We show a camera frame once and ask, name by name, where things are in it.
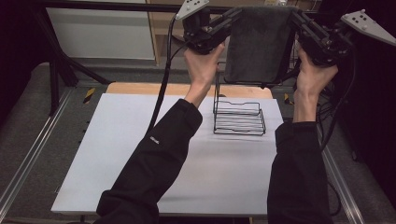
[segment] black wire rack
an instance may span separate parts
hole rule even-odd
[[[232,100],[221,100],[219,77],[220,72],[217,72],[213,133],[264,135],[266,128],[260,103],[233,103]]]

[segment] person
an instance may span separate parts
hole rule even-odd
[[[95,224],[158,223],[157,202],[172,186],[186,160],[190,139],[202,115],[205,99],[225,46],[207,55],[187,49],[184,53],[191,85],[136,147],[110,190],[103,192]],[[327,196],[327,176],[320,157],[316,132],[318,95],[337,67],[315,67],[303,49],[301,72],[294,93],[293,123],[276,130],[277,155],[268,191],[270,223],[332,223]]]

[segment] metal rail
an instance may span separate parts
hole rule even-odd
[[[320,138],[321,135],[322,133],[318,128],[318,137]],[[326,166],[326,170],[329,173],[330,179],[332,180],[335,188],[338,190],[338,193],[340,194],[341,203],[344,206],[344,211],[346,212],[346,216],[349,219],[349,223],[364,224],[365,222],[363,216],[361,215],[361,210],[356,205],[356,202],[353,199],[352,193],[349,190],[347,182],[345,181],[340,169],[338,168],[337,163],[332,157],[332,153],[328,146],[326,146],[325,149],[323,150],[322,157],[324,160],[324,164]]]
[[[35,165],[35,161],[40,155],[41,150],[43,149],[44,145],[46,145],[47,140],[49,139],[52,133],[52,130],[54,129],[60,116],[64,112],[64,109],[68,103],[69,97],[73,90],[74,90],[73,88],[66,89],[66,91],[64,92],[61,98],[61,102],[60,102],[60,106],[58,107],[58,110],[54,113],[53,116],[47,119],[46,124],[44,125],[43,129],[41,130],[35,142],[33,143],[29,152],[26,154],[26,157],[21,163],[20,168],[12,177],[6,190],[3,192],[3,195],[0,198],[0,223],[2,223],[3,219],[6,217],[6,214],[10,206],[14,202],[24,181],[26,180],[33,166]]]

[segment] table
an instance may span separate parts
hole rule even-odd
[[[139,91],[137,87],[141,87],[146,91],[151,84],[115,83],[102,95],[51,211],[94,214],[102,191],[111,188],[145,133],[157,98],[153,94],[109,93],[132,86],[136,88],[128,90]],[[157,87],[155,84],[152,89],[158,91]],[[228,88],[230,92],[226,92],[225,86],[220,92],[227,95],[245,89]],[[180,93],[187,89],[186,85],[171,84],[168,90]],[[180,97],[183,96],[165,96],[159,118]],[[230,100],[239,103],[251,98]],[[200,106],[204,122],[191,139],[189,156],[179,177],[159,202],[162,216],[266,214],[271,164],[276,155],[275,129],[283,121],[276,100],[256,98],[255,101],[263,108],[267,127],[264,136],[213,134],[213,97],[204,99]]]

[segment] black sleeve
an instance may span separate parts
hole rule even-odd
[[[103,192],[95,223],[157,223],[157,202],[176,180],[201,123],[198,109],[178,100],[139,143],[112,189]]]
[[[316,123],[280,125],[276,151],[267,200],[269,223],[332,223]]]

